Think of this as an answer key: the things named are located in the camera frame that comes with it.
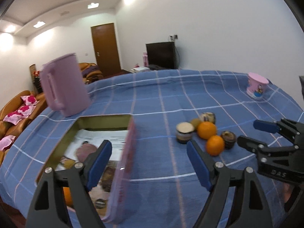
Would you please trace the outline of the person's right hand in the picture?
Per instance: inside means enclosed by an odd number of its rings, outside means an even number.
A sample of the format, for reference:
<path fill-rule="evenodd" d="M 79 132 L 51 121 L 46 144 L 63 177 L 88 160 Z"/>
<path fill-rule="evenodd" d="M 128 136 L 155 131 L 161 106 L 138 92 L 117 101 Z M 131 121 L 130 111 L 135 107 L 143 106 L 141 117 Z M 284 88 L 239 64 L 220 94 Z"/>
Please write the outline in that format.
<path fill-rule="evenodd" d="M 283 195 L 283 201 L 284 203 L 287 203 L 289 198 L 291 197 L 292 191 L 294 189 L 294 186 L 284 183 L 282 188 L 282 195 Z"/>

